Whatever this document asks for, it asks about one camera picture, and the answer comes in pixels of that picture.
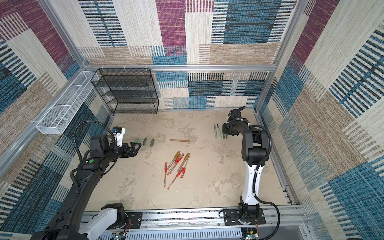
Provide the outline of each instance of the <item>white mesh basket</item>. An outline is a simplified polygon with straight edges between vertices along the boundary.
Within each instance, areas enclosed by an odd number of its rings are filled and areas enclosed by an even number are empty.
[[[83,71],[63,95],[44,115],[36,128],[42,134],[63,134],[69,123],[91,92],[93,85],[91,79],[97,81],[99,77],[94,72]]]

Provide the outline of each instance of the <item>black mesh shelf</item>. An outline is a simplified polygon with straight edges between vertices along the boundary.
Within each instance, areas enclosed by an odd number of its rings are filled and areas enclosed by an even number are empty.
[[[151,70],[104,68],[95,75],[99,80],[92,84],[113,113],[157,113],[159,99]]]

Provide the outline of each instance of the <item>mesh shelf tier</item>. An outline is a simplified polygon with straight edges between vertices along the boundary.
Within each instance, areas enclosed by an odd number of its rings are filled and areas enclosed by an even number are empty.
[[[36,128],[42,134],[63,134],[91,92],[93,88],[91,79],[93,78],[98,78],[94,72],[81,72],[48,110]]]
[[[112,113],[157,113],[159,99],[151,71],[145,68],[104,68],[93,86]]]

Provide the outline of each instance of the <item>black mounting plate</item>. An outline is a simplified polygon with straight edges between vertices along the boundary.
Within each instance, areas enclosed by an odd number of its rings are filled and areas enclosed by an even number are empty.
[[[226,226],[241,225],[239,222],[239,217],[237,214],[237,209],[226,209],[223,211],[224,214],[224,223]],[[259,225],[266,224],[264,212],[259,208],[257,223]]]
[[[131,220],[130,229],[139,229],[141,226],[141,219],[143,212],[126,212],[127,218]],[[116,229],[112,225],[107,228],[107,230]]]

